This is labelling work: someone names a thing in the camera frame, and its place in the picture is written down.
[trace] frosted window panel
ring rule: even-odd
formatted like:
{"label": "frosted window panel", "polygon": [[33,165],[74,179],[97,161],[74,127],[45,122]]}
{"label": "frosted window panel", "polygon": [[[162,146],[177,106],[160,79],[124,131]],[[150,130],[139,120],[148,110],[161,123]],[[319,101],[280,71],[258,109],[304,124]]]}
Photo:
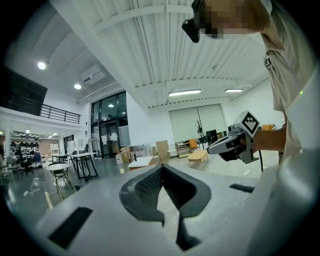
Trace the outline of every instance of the frosted window panel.
{"label": "frosted window panel", "polygon": [[216,130],[217,133],[221,133],[226,130],[220,105],[198,106],[197,109],[204,136],[207,131]]}
{"label": "frosted window panel", "polygon": [[129,135],[128,125],[119,127],[119,137],[120,137],[121,147],[130,145],[130,135]]}
{"label": "frosted window panel", "polygon": [[201,137],[198,134],[197,127],[197,120],[199,120],[197,108],[170,111],[169,115],[174,142],[183,142]]}

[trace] beige shirt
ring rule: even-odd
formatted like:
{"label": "beige shirt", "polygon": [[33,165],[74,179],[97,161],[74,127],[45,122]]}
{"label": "beige shirt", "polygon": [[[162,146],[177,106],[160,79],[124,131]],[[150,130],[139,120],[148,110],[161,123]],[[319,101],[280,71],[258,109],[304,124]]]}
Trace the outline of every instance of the beige shirt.
{"label": "beige shirt", "polygon": [[[274,2],[272,2],[270,21],[275,27],[284,50],[277,49],[262,34],[266,46],[264,64],[269,72],[273,109],[285,113],[313,73],[317,57],[296,22]],[[299,153],[300,149],[298,136],[288,120],[283,159]]]}

